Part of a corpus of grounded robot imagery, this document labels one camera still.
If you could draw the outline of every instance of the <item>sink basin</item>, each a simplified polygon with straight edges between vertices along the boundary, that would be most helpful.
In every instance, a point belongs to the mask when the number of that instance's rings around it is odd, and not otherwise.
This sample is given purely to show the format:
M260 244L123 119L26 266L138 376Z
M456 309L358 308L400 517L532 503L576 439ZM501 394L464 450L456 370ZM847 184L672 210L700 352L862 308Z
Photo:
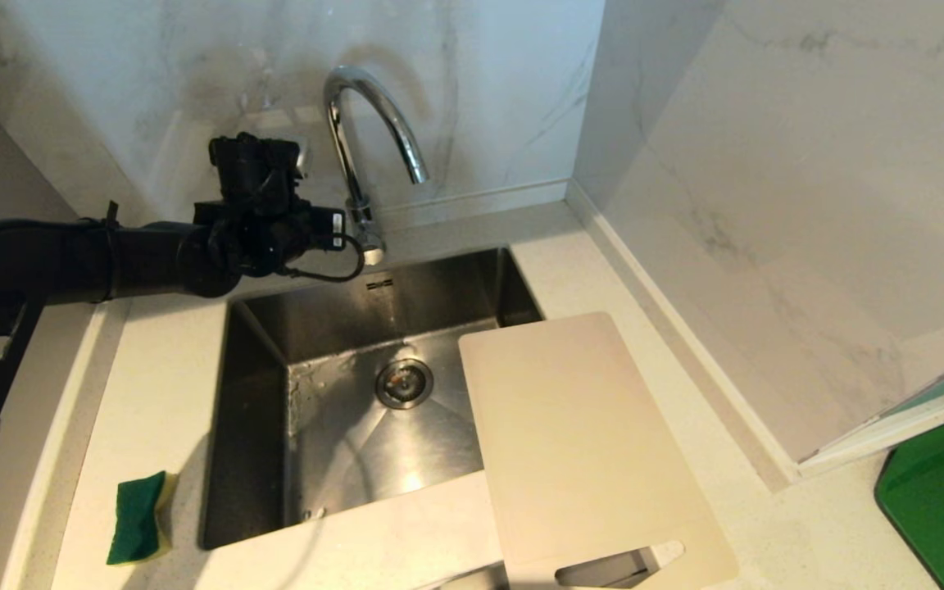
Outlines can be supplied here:
M504 247L233 302L202 545L482 470L457 339L540 319Z

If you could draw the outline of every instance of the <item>green scouring pad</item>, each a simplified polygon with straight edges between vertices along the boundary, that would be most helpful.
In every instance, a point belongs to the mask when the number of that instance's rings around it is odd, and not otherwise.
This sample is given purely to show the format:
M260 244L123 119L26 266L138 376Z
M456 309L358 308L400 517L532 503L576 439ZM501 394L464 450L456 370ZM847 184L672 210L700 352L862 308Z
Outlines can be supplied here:
M151 560L170 550L170 541L158 526L158 511L166 506L175 483L175 475L160 471L150 478L119 484L109 566Z

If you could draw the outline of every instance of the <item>countertop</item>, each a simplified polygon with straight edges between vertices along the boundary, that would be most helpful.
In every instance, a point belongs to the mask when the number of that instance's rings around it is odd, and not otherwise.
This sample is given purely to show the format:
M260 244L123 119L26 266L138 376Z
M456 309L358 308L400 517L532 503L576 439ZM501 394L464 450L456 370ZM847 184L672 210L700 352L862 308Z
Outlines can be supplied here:
M389 264L509 243L547 318L606 311L724 528L741 574L718 589L932 589L883 518L883 456L771 493L563 202L392 232ZM298 284L244 280L235 295ZM75 489L53 587L410 590L502 559L486 477L376 501L213 551L196 545L226 299L134 300ZM116 485L180 473L173 549L104 565Z

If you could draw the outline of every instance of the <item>faucet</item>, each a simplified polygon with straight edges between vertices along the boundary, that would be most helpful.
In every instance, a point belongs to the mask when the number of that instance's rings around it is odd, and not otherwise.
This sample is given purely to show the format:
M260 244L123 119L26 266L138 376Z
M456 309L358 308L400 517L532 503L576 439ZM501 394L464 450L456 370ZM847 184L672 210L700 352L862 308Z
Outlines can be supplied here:
M382 117L393 139L396 139L396 147L400 149L407 172L410 173L410 182L423 183L428 179L428 171L424 168L424 160L417 148L417 139L413 137L406 117L381 83L362 68L348 65L334 67L323 86L326 120L329 121L330 134L334 136L334 146L341 161L341 171L344 172L345 182L348 184L349 198L345 206L356 227L355 238L363 249L366 264L377 265L385 256L385 240L381 238L381 230L374 220L374 213L370 211L370 197L360 186L356 162L352 160L352 150L348 146L348 138L341 121L341 92L349 88L362 94Z

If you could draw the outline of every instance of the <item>cutting board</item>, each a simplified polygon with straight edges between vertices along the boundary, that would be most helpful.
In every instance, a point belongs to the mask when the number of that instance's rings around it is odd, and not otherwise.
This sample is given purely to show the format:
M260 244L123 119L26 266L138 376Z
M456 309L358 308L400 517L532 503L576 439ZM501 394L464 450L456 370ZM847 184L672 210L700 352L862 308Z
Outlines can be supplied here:
M461 362L513 588L560 588L561 568L671 541L685 552L636 588L737 575L610 316L467 335Z

